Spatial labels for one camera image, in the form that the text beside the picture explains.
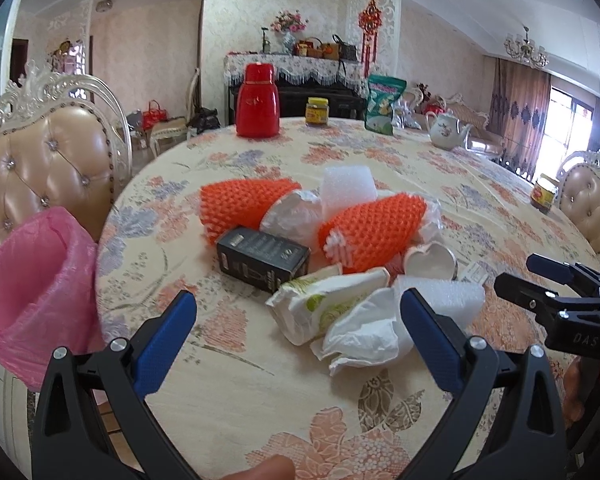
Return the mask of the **left hand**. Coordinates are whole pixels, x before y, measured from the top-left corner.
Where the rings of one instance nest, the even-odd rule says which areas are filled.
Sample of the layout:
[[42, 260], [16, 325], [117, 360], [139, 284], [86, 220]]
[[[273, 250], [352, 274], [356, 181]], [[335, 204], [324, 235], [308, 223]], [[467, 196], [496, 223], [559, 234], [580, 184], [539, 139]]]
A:
[[294, 480], [296, 468], [288, 457], [274, 455], [252, 468], [228, 474], [221, 480]]

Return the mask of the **right hand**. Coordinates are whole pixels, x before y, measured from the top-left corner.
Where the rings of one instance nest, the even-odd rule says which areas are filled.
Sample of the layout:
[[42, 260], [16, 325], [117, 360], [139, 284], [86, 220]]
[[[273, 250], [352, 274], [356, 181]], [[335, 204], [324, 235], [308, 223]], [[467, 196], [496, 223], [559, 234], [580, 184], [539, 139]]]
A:
[[592, 378], [585, 375], [585, 365], [580, 356], [577, 356], [564, 375], [565, 396], [562, 400], [562, 414], [567, 427], [583, 416], [584, 402], [591, 392], [592, 385]]

